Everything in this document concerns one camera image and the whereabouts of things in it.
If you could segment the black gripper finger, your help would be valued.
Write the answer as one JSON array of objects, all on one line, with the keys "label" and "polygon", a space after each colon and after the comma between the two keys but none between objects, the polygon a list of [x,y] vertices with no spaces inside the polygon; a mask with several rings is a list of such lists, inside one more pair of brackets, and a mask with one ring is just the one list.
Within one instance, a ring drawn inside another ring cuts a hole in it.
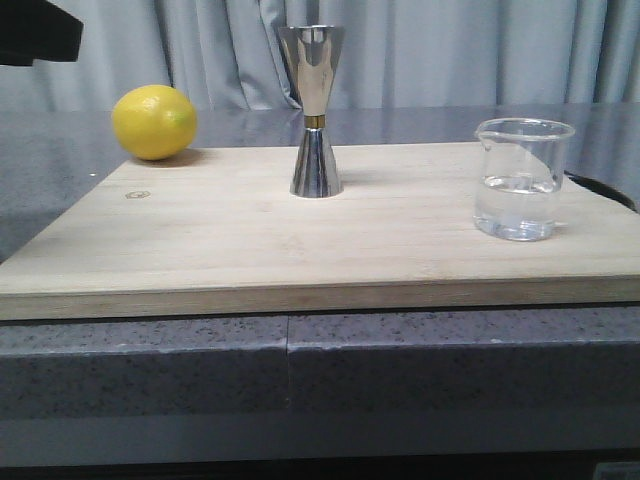
[{"label": "black gripper finger", "polygon": [[1,64],[75,62],[83,23],[49,1],[1,1]]}]

